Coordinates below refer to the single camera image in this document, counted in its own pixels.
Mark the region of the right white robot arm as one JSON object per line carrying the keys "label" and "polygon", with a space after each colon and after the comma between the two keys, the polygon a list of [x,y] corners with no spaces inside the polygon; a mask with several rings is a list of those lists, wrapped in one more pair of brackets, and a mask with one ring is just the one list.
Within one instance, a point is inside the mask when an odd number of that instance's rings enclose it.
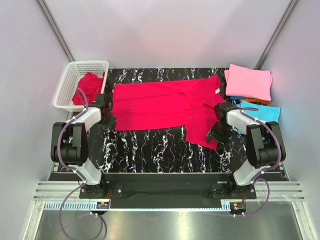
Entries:
{"label": "right white robot arm", "polygon": [[250,191],[258,177],[278,167],[286,158],[286,150],[280,125],[276,121],[264,121],[246,111],[257,112],[257,107],[243,107],[229,102],[218,103],[214,107],[217,122],[206,134],[206,141],[215,140],[224,145],[231,137],[231,129],[237,128],[246,135],[245,150],[247,160],[232,173],[219,194],[239,198]]}

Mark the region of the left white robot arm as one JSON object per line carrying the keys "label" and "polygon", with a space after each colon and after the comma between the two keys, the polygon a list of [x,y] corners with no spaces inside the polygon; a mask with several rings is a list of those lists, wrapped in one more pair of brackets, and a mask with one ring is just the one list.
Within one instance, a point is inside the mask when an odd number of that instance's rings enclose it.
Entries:
{"label": "left white robot arm", "polygon": [[82,180],[81,190],[97,198],[103,198],[110,190],[104,174],[89,158],[87,132],[95,124],[110,122],[109,101],[106,94],[100,93],[72,119],[52,126],[51,160],[76,174]]}

